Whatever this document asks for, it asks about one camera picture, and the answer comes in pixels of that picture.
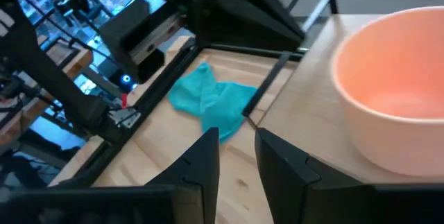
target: black plastic part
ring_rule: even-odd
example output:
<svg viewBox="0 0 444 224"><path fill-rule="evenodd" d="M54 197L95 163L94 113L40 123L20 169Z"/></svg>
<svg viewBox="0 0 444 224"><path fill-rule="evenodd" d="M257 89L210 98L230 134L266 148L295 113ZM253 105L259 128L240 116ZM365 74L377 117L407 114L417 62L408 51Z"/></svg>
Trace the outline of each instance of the black plastic part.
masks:
<svg viewBox="0 0 444 224"><path fill-rule="evenodd" d="M242 115L244 117L249 117L251 112L255 109L256 105L261 100L262 96L265 94L266 90L270 87L271 83L275 80L276 76L278 76L280 70L284 68L284 65L290 58L290 53L284 53L280 56L279 60L275 63L273 68L270 70L268 75L265 77L264 82L257 88L255 94L250 99L250 101L245 106L242 111Z"/></svg>
<svg viewBox="0 0 444 224"><path fill-rule="evenodd" d="M203 47L225 44L296 50L304 33L279 2L269 5L270 1L275 0L194 0L187 24Z"/></svg>
<svg viewBox="0 0 444 224"><path fill-rule="evenodd" d="M201 51L202 48L197 46L196 40L190 37L180 48L174 59L170 61L151 86L140 96L135 107L148 112L148 114L151 113Z"/></svg>
<svg viewBox="0 0 444 224"><path fill-rule="evenodd" d="M20 191L0 206L5 223L214 224L219 132L209 129L142 187Z"/></svg>
<svg viewBox="0 0 444 224"><path fill-rule="evenodd" d="M170 3L151 13L150 6L145 0L135 0L100 27L100 36L112 56L138 83L145 83L163 65L164 58L160 58L161 54L155 52L137 65L130 56L130 51L165 19L176 13L176 7Z"/></svg>
<svg viewBox="0 0 444 224"><path fill-rule="evenodd" d="M37 45L33 25L22 12L18 0L11 1L7 5L2 6L2 9L14 19L15 23L8 29L8 34L1 38L1 56L9 57L16 67L39 81L62 104L71 105L71 100L83 101L85 95Z"/></svg>
<svg viewBox="0 0 444 224"><path fill-rule="evenodd" d="M309 155L263 128L256 131L255 151L274 223L302 223L307 187L321 179L305 165Z"/></svg>
<svg viewBox="0 0 444 224"><path fill-rule="evenodd" d="M199 185L202 189L204 223L214 223L219 188L218 129L210 128L179 159L146 185L165 181L176 185Z"/></svg>
<svg viewBox="0 0 444 224"><path fill-rule="evenodd" d="M263 128L255 148L275 224L444 221L442 183L364 184Z"/></svg>

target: wooden board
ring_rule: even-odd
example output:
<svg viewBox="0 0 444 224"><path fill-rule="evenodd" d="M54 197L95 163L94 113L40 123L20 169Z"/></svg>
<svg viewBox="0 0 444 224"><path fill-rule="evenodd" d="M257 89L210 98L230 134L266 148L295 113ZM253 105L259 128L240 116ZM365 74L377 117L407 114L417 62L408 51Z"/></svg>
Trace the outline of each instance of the wooden board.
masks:
<svg viewBox="0 0 444 224"><path fill-rule="evenodd" d="M386 171L369 162L350 143L330 81L330 59L346 36L380 16L333 16L260 126L363 182L442 182L444 178L414 178Z"/></svg>
<svg viewBox="0 0 444 224"><path fill-rule="evenodd" d="M68 63L63 71L74 79L77 77L84 67L87 67L92 62L92 53L87 49L81 49L74 59ZM33 80L27 85L35 85ZM52 99L53 97L46 91L42 92L43 96ZM23 107L3 128L0 130L0 145L7 144L14 141L21 131L27 129L35 120L43 113L48 105L38 98L34 98L31 102Z"/></svg>
<svg viewBox="0 0 444 224"><path fill-rule="evenodd" d="M181 37L167 52L167 62L187 40ZM218 81L259 86L277 60L225 51L204 50L185 72L193 71L201 62L210 63ZM297 64L289 62L255 109L259 121ZM153 82L140 85L128 95L133 104ZM113 159L95 182L95 187L141 185L154 178L180 157L200 136L200 121L176 111L164 98L148 116L123 150ZM245 122L240 130L221 146L221 173L217 223L272 223L264 190L256 167L254 130ZM73 160L63 168L51 185L70 178L92 153L100 140L87 142Z"/></svg>

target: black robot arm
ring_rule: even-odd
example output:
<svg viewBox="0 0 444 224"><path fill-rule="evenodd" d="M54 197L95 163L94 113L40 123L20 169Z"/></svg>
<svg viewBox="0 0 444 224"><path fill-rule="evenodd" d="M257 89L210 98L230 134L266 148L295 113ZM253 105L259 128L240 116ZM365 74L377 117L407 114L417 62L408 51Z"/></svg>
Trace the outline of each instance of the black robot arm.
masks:
<svg viewBox="0 0 444 224"><path fill-rule="evenodd" d="M18 0L0 0L0 10L0 57L3 61L25 71L57 98L70 121L107 140L118 140L120 134L107 116L107 105L100 98L82 93L41 50L35 29Z"/></svg>

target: cable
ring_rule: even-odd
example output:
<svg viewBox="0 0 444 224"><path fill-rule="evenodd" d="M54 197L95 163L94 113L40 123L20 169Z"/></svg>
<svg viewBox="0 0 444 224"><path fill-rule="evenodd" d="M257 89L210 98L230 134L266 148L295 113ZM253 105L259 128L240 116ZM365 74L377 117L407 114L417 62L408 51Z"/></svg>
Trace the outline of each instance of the cable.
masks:
<svg viewBox="0 0 444 224"><path fill-rule="evenodd" d="M34 7L34 9L36 9L36 11L38 11L41 15L45 15L45 13L38 8L31 0L25 0L27 3L29 3L30 5L32 5L32 7ZM46 18L46 20L48 20L49 22L51 22L56 28L58 28L60 31L62 31L65 35L67 35L68 37L70 37L72 40L76 41L77 43L79 43L83 48L88 49L90 51L95 51L98 54L102 55L103 57L105 57L106 59L108 59L109 61L111 61L114 65L116 65L117 67L119 65L117 65L117 63L108 55L104 54L103 52L99 51L98 49L95 49L93 47L90 47L89 45L83 43L80 39L78 39L77 37L74 37L73 35L71 35L70 33L68 33L65 29L63 29L62 27L60 27L59 25L57 25L51 18Z"/></svg>

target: teal cloth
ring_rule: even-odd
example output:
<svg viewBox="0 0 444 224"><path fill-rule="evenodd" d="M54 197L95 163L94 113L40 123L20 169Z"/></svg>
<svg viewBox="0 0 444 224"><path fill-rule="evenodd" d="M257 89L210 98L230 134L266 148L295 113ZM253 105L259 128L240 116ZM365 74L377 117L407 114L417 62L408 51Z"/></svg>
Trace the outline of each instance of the teal cloth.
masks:
<svg viewBox="0 0 444 224"><path fill-rule="evenodd" d="M189 75L179 78L168 94L176 110L200 118L202 131L219 128L219 140L231 137L244 121L242 110L256 88L233 82L217 82L211 66L203 62Z"/></svg>

